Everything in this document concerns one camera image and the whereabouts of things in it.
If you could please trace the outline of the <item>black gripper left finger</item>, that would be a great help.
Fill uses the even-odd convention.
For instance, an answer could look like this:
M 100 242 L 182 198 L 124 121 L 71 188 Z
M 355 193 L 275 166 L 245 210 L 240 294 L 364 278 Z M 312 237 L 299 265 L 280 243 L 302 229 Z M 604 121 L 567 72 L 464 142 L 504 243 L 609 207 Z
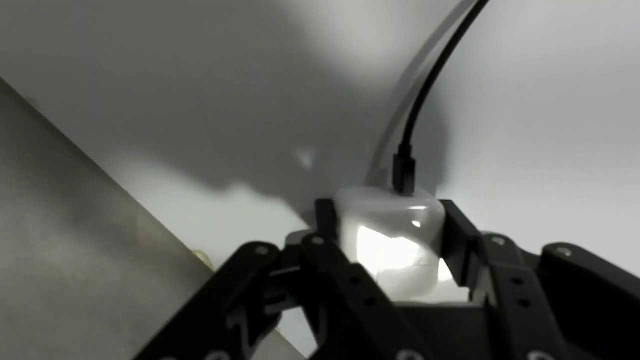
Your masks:
M 314 202 L 316 228 L 282 247 L 240 245 L 134 360 L 252 360 L 298 307 L 316 340 L 308 360 L 434 360 L 434 351 L 338 245 L 338 212 Z

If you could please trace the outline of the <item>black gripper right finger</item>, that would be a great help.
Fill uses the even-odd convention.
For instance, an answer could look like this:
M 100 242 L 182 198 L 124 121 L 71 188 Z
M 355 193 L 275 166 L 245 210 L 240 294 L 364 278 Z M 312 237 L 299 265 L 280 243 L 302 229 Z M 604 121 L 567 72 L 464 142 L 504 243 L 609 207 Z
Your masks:
M 499 360 L 640 360 L 637 276 L 570 242 L 526 252 L 442 206 L 442 258 L 487 311 Z

